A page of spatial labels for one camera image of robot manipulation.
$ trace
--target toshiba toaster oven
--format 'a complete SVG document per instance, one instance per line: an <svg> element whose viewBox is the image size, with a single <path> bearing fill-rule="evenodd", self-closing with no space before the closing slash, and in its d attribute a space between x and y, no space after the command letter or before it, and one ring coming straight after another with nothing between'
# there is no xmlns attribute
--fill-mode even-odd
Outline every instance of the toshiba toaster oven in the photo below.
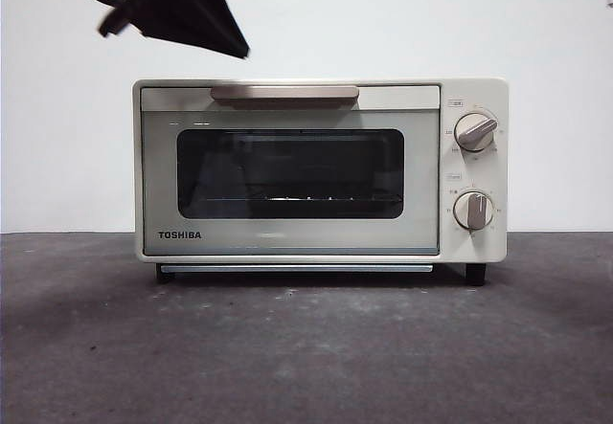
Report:
<svg viewBox="0 0 613 424"><path fill-rule="evenodd" d="M142 80L136 253L189 271L428 271L507 252L495 78Z"/></svg>

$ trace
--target oven window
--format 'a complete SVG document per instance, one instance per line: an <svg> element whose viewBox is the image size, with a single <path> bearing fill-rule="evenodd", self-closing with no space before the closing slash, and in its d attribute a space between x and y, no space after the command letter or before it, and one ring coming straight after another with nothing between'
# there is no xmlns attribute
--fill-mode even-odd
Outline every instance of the oven window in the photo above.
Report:
<svg viewBox="0 0 613 424"><path fill-rule="evenodd" d="M187 218L396 218L404 139L394 129L200 130L177 139Z"/></svg>

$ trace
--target white backdrop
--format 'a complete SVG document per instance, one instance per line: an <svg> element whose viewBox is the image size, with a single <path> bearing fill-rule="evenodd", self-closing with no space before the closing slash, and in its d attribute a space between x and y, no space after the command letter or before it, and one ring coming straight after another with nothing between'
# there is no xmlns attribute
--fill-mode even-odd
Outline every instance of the white backdrop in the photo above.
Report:
<svg viewBox="0 0 613 424"><path fill-rule="evenodd" d="M2 231L131 231L138 78L497 76L511 85L510 229L613 230L606 0L229 0L238 60L135 31L93 0L3 0Z"/></svg>

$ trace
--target control knob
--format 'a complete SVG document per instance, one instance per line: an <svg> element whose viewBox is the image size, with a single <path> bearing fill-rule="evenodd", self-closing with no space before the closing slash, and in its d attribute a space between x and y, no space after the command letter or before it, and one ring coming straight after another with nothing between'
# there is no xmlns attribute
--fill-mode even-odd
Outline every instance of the control knob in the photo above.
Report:
<svg viewBox="0 0 613 424"><path fill-rule="evenodd" d="M498 121L481 113L470 113L456 124L455 137L458 145L466 151L481 151L494 140Z"/></svg>
<svg viewBox="0 0 613 424"><path fill-rule="evenodd" d="M493 217L493 205L485 194L469 191L458 198L453 206L453 214L463 228L483 230Z"/></svg>

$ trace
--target black foot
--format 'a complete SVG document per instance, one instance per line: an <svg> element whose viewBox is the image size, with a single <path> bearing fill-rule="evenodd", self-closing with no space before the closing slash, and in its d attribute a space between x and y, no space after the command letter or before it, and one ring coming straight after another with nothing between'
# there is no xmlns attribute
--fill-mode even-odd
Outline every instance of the black foot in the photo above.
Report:
<svg viewBox="0 0 613 424"><path fill-rule="evenodd" d="M485 263L467 263L466 264L466 285L480 287L486 283L486 267Z"/></svg>
<svg viewBox="0 0 613 424"><path fill-rule="evenodd" d="M157 280L157 283L169 283L174 280L174 273L163 273L162 265L157 263L155 265L155 280Z"/></svg>

